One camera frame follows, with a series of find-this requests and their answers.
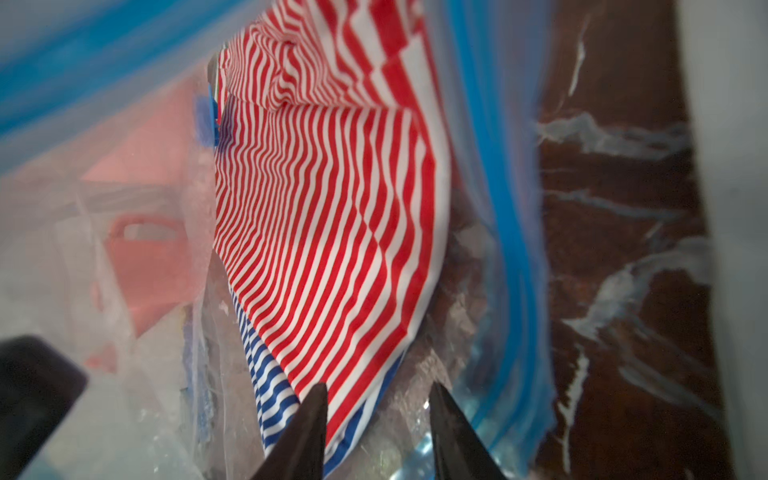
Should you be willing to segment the blue vacuum valve cap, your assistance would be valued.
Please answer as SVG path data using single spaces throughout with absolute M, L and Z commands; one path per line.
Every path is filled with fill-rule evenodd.
M 195 99 L 196 137 L 203 147 L 216 148 L 219 144 L 218 106 L 210 93 Z

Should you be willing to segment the blue white striped garment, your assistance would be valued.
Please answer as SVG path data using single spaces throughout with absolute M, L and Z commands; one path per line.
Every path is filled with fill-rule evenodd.
M 254 392 L 261 443 L 264 453 L 270 454 L 295 416 L 300 400 L 287 375 L 256 333 L 237 295 L 232 294 L 231 298 Z M 345 429 L 332 441 L 324 458 L 324 477 L 334 472 L 358 445 L 403 360 L 402 356 L 397 358 L 382 382 L 374 388 L 372 395 L 355 411 Z

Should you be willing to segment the clear plastic vacuum bag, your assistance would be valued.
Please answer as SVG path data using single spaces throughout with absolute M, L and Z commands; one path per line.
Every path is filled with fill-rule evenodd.
M 525 477 L 550 10 L 3 2 L 3 476 Z

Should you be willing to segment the red white striped garment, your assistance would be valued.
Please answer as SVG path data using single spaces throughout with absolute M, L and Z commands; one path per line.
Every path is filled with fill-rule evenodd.
M 221 51 L 214 248 L 326 446 L 414 341 L 451 152 L 419 1 L 278 1 Z

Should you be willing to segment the pink watering can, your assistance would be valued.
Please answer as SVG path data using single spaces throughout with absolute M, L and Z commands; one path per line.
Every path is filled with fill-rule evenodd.
M 129 239 L 132 226 L 158 227 L 165 239 Z M 131 339 L 141 338 L 164 316 L 200 293 L 185 222 L 165 215 L 131 212 L 117 216 L 103 246 L 127 310 Z

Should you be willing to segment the pink bucket with lid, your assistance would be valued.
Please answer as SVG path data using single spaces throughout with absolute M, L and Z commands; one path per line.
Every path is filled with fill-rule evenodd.
M 195 79 L 177 85 L 149 108 L 127 137 L 89 168 L 89 182 L 176 186 L 210 168 L 214 148 L 196 137 L 195 99 L 211 94 Z

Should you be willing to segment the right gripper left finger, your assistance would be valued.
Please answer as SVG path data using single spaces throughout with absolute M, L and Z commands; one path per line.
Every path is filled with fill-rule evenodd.
M 327 387 L 315 384 L 251 479 L 323 479 L 327 411 Z

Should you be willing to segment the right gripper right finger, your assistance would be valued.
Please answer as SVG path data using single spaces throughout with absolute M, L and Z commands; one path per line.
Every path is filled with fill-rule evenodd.
M 504 480 L 505 475 L 443 384 L 432 384 L 429 404 L 435 478 Z

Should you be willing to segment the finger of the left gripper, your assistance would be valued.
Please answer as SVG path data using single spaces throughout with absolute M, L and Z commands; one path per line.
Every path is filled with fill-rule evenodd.
M 87 374 L 44 340 L 1 342 L 1 477 L 17 479 L 86 390 Z

